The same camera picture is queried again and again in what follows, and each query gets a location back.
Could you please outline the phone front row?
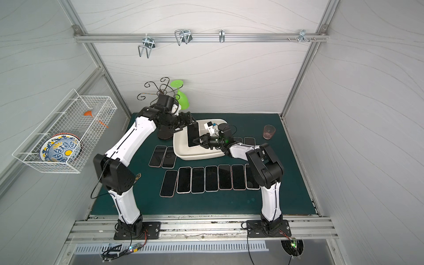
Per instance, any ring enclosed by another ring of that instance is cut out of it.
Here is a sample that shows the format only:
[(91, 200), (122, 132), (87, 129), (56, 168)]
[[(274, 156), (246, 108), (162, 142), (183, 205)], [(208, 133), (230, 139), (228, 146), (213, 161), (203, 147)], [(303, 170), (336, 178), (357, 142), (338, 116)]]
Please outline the phone front row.
[(236, 191), (244, 191), (246, 189), (245, 169), (243, 165), (232, 165), (232, 182), (233, 189)]
[(177, 193), (187, 194), (191, 192), (192, 168), (181, 167), (178, 170)]

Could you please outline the diagonal phone white case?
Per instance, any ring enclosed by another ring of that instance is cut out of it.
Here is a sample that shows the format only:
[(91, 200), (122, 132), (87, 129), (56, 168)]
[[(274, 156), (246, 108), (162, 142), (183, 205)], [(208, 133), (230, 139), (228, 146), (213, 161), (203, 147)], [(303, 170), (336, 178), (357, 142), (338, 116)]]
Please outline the diagonal phone white case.
[(251, 137), (245, 137), (244, 138), (244, 144), (245, 145), (250, 145), (250, 146), (255, 146), (256, 145), (256, 139), (255, 138), (251, 138)]

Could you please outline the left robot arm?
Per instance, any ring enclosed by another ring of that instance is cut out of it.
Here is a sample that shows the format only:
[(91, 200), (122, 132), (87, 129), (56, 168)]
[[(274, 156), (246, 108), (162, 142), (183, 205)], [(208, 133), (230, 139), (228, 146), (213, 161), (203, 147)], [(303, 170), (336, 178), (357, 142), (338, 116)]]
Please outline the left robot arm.
[(156, 129), (173, 135), (194, 122), (190, 112), (165, 113), (147, 108), (137, 115), (130, 129), (110, 150), (94, 157), (99, 182), (108, 190), (117, 209), (119, 232), (138, 237), (143, 231), (142, 215), (133, 193), (136, 176), (128, 169), (132, 157)]

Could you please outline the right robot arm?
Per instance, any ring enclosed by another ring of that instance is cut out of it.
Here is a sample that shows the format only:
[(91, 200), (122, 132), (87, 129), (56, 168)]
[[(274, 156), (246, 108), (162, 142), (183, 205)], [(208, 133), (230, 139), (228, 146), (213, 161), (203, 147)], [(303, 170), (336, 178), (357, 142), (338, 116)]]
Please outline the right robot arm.
[(275, 151), (268, 144), (246, 145), (233, 138), (204, 134), (193, 140), (205, 149), (221, 150), (225, 155), (248, 162), (262, 196), (261, 225), (267, 231), (277, 229), (283, 223), (279, 190), (284, 167)]

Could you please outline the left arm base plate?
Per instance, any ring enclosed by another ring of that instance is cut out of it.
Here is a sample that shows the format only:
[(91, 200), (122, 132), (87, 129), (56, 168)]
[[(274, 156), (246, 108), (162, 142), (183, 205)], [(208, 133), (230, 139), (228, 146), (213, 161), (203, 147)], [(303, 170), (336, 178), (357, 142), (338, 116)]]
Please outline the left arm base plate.
[(114, 240), (157, 240), (159, 238), (160, 222), (137, 222), (126, 224), (118, 221), (115, 225)]

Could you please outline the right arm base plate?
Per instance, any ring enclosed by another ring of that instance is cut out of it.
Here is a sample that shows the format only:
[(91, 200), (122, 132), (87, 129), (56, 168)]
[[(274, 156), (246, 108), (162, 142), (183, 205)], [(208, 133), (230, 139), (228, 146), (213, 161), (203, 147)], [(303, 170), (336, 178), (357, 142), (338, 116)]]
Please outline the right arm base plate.
[(266, 220), (248, 220), (244, 229), (249, 238), (292, 237), (287, 220), (278, 219), (271, 223)]

